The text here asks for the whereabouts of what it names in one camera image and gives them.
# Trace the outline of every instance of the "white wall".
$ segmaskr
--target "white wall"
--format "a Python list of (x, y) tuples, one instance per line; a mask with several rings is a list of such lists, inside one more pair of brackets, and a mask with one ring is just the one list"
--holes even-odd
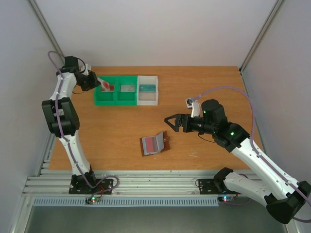
[[(266, 151), (311, 183), (311, 1), (286, 1), (246, 68)], [(311, 218), (306, 204), (304, 219)], [(311, 232), (311, 224), (302, 224)]]
[(37, 0), (95, 66), (241, 66), (276, 0)]
[(35, 175), (48, 128), (41, 102), (56, 84), (52, 46), (26, 0), (0, 8), (0, 232), (9, 232), (27, 176)]

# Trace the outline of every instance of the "green tray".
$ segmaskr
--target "green tray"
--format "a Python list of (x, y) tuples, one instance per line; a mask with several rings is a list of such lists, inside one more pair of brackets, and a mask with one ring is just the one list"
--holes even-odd
[[(95, 105), (137, 105), (137, 76), (99, 76), (109, 84), (115, 86), (113, 92), (102, 91), (102, 87), (95, 88)], [(133, 85), (133, 92), (121, 92), (122, 85)]]

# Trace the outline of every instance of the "floor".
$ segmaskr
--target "floor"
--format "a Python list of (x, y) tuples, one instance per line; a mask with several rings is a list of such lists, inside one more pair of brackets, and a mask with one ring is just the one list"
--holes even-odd
[(219, 207), (33, 207), (26, 233), (284, 233), (256, 202)]
[[(184, 170), (247, 169), (241, 160), (196, 133), (174, 132), (164, 118), (189, 114), (185, 99), (223, 85), (244, 89), (237, 67), (94, 67), (99, 75), (157, 75), (158, 106), (95, 106), (94, 90), (72, 96), (80, 119), (79, 136), (86, 158), (96, 170)], [(216, 99), (225, 108), (229, 121), (251, 129), (247, 100), (234, 90), (219, 90), (200, 99)], [(159, 155), (141, 156), (139, 138), (167, 130), (171, 150)], [(70, 170), (64, 148), (57, 140), (49, 166)]]

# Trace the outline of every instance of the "plastic bin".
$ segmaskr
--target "plastic bin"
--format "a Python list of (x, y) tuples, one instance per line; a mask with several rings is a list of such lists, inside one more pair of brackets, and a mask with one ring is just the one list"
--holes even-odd
[(102, 87), (95, 88), (95, 105), (137, 105), (137, 76), (99, 76), (109, 84), (113, 84), (114, 91), (102, 91)]
[(157, 76), (139, 75), (136, 96), (137, 105), (157, 105), (159, 97)]
[(116, 76), (100, 76), (102, 80), (105, 80), (109, 84), (112, 84), (115, 86), (114, 91), (102, 91), (101, 86), (97, 86), (94, 91), (94, 100), (95, 100), (95, 105), (116, 105), (116, 98), (115, 98), (115, 93), (116, 93), (116, 88), (119, 85), (119, 81), (116, 78)]

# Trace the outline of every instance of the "wooden tabletop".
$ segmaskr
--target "wooden tabletop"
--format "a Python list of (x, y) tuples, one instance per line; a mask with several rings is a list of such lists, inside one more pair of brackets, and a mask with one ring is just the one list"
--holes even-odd
[[(164, 118), (190, 114), (185, 99), (214, 87), (231, 85), (244, 90), (237, 67), (93, 67), (99, 75), (157, 75), (158, 106), (95, 106), (94, 90), (72, 96), (80, 119), (80, 141), (86, 158), (96, 170), (180, 170), (248, 168), (225, 149), (200, 139), (197, 133), (174, 132)], [(225, 108), (228, 120), (251, 129), (246, 98), (234, 90), (219, 90), (199, 101), (216, 99)], [(139, 138), (167, 130), (171, 150), (141, 156)], [(211, 140), (211, 135), (203, 135)], [(49, 169), (70, 170), (69, 159), (56, 141)]]

